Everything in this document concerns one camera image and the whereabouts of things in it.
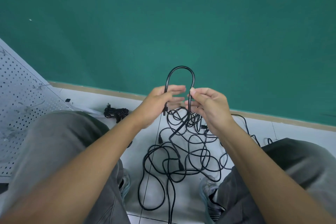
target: white tile floor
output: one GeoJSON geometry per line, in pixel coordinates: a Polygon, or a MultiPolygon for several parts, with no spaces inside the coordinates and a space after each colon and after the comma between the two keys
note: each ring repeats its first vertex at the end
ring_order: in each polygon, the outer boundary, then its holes
{"type": "MultiPolygon", "coordinates": [[[[76,90],[60,89],[59,96],[65,100],[71,99],[77,107],[91,108],[96,111],[103,112],[107,103],[112,107],[127,108],[130,111],[134,110],[141,101],[112,97],[94,93],[80,92],[76,90]]],[[[244,120],[240,117],[234,117],[235,121],[245,129],[244,120]]],[[[114,119],[100,119],[110,128],[115,125],[114,119]]],[[[336,156],[336,132],[323,131],[313,128],[304,128],[294,125],[274,123],[270,121],[254,120],[246,118],[250,134],[255,134],[259,143],[263,146],[267,144],[267,138],[273,141],[290,137],[298,140],[314,142],[327,148],[334,156],[336,156]]],[[[133,140],[133,144],[122,155],[121,159],[124,168],[129,170],[132,186],[126,197],[126,210],[129,214],[131,224],[164,224],[168,221],[168,202],[167,199],[163,206],[155,211],[142,210],[137,198],[138,184],[142,176],[142,159],[147,152],[149,146],[155,144],[158,132],[167,127],[166,116],[161,116],[148,128],[142,130],[133,140]]],[[[170,135],[168,130],[162,132],[163,141],[168,140],[170,135]]],[[[186,141],[180,137],[173,137],[173,141],[186,148],[186,141]]],[[[218,141],[208,145],[208,149],[215,157],[221,156],[224,149],[220,147],[218,141]]],[[[161,166],[164,155],[157,151],[153,155],[153,162],[161,166]]],[[[227,167],[232,167],[233,163],[229,159],[227,167]]],[[[209,163],[209,168],[216,168],[215,162],[209,163]]],[[[229,173],[228,170],[222,171],[221,180],[229,173]]],[[[219,174],[208,173],[219,177],[219,174]]],[[[161,182],[166,184],[166,177],[158,175],[161,182]]],[[[202,174],[187,176],[181,183],[175,184],[176,202],[174,207],[173,222],[176,224],[185,223],[204,223],[204,205],[199,197],[199,182],[203,178],[202,174]]],[[[143,184],[140,189],[140,197],[146,207],[157,206],[163,199],[163,193],[160,185],[153,177],[145,175],[143,184]]]]}

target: white pegboard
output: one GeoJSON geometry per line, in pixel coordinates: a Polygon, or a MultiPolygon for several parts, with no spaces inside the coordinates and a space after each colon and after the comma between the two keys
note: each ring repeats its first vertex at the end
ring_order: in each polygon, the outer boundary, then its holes
{"type": "Polygon", "coordinates": [[[0,41],[0,182],[7,182],[27,128],[44,114],[71,110],[26,62],[0,41]]]}

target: gray pants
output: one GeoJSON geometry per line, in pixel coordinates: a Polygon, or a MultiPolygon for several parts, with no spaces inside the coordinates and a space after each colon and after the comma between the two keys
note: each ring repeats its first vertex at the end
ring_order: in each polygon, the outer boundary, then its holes
{"type": "MultiPolygon", "coordinates": [[[[30,192],[33,186],[52,175],[107,131],[106,125],[82,112],[54,112],[40,117],[23,142],[12,171],[3,212],[15,207],[15,202],[30,192]]],[[[336,159],[327,150],[292,139],[274,142],[263,150],[335,216],[336,196],[332,190],[336,188],[336,159]]],[[[119,161],[85,224],[130,223],[119,192],[122,176],[123,167],[119,161]]],[[[220,185],[217,202],[226,209],[218,224],[264,223],[235,167],[220,185]]]]}

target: person's left hand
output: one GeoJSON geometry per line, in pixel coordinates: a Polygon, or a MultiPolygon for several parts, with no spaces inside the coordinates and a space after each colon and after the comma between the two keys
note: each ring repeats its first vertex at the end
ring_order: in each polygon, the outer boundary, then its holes
{"type": "Polygon", "coordinates": [[[180,107],[184,97],[173,97],[173,95],[185,91],[185,85],[169,85],[166,93],[164,93],[165,86],[156,87],[131,115],[136,118],[142,128],[147,128],[161,114],[166,102],[168,102],[167,106],[170,109],[180,107]]]}

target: green board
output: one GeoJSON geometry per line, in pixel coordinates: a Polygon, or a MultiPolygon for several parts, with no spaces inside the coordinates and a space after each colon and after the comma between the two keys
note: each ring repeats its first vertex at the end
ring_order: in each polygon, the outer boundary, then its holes
{"type": "Polygon", "coordinates": [[[146,95],[186,65],[232,109],[336,125],[336,0],[1,0],[0,38],[47,80],[146,95]]]}

